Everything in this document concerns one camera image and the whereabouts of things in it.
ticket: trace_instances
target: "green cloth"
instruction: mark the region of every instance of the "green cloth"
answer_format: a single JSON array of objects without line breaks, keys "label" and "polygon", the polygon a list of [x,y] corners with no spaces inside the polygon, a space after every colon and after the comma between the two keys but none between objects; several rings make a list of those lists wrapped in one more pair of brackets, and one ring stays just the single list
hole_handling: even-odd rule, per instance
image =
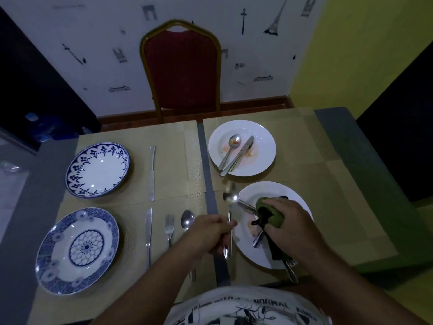
[{"label": "green cloth", "polygon": [[256,210],[258,211],[259,208],[261,207],[266,207],[273,215],[269,217],[268,219],[268,223],[271,224],[272,226],[279,228],[281,227],[283,221],[284,221],[284,215],[279,212],[275,207],[267,205],[267,204],[263,204],[263,200],[267,199],[269,197],[260,197],[257,200],[256,203]]}]

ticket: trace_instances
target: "chair back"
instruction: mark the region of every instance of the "chair back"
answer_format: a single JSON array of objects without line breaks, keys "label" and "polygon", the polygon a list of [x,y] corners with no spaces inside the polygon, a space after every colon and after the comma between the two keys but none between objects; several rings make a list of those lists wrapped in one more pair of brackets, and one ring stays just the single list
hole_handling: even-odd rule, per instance
[{"label": "chair back", "polygon": [[[168,31],[173,26],[187,30]],[[212,33],[187,21],[167,21],[143,37],[140,55],[160,119],[161,108],[219,112],[221,46]]]}]

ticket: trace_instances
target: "left hand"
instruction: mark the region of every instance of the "left hand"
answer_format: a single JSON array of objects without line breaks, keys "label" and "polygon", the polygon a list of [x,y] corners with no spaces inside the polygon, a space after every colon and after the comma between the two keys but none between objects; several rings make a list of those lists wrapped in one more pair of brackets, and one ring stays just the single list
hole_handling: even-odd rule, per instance
[{"label": "left hand", "polygon": [[179,240],[194,258],[201,258],[206,252],[223,255],[224,246],[229,245],[228,233],[237,226],[237,221],[227,222],[227,216],[207,214],[197,217]]}]

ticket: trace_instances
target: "blue and white plate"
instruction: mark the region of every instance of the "blue and white plate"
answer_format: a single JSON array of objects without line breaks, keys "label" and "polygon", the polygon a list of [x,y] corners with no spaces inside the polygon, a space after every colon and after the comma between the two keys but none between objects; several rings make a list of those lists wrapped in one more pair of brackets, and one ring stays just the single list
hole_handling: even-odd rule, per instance
[{"label": "blue and white plate", "polygon": [[86,207],[53,226],[36,257],[39,284],[55,295],[82,291],[110,266],[119,245],[119,228],[107,211]]},{"label": "blue and white plate", "polygon": [[127,150],[114,142],[100,142],[82,150],[69,164],[66,187],[74,196],[94,198],[115,189],[129,168]]}]

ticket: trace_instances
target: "dining table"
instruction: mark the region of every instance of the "dining table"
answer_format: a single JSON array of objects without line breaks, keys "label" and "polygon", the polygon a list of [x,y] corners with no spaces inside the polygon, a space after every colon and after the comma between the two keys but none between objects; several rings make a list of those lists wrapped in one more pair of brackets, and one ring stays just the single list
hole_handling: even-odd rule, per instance
[{"label": "dining table", "polygon": [[[231,120],[265,127],[276,143],[268,169],[251,177],[221,177],[210,159],[212,132]],[[66,191],[64,176],[74,156],[98,142],[126,148],[130,169],[115,190],[101,197],[77,198]],[[149,200],[151,149],[154,202]],[[275,181],[296,191],[311,209],[327,243],[360,273],[421,266],[433,261],[433,236],[408,201],[348,109],[335,107],[279,109],[82,135],[41,144],[30,166],[8,228],[0,244],[0,319],[2,324],[59,325],[95,318],[145,272],[145,215],[152,207],[151,260],[168,248],[165,216],[174,215],[175,242],[184,233],[184,210],[227,214],[222,193],[228,182],[239,189]],[[73,295],[43,290],[35,277],[35,257],[50,228],[65,215],[100,207],[119,226],[119,248],[111,266],[92,286]],[[232,218],[240,212],[233,207]],[[298,276],[308,273],[294,267]],[[233,242],[230,258],[205,255],[196,264],[176,303],[219,286],[288,283],[285,270],[260,267]]]}]

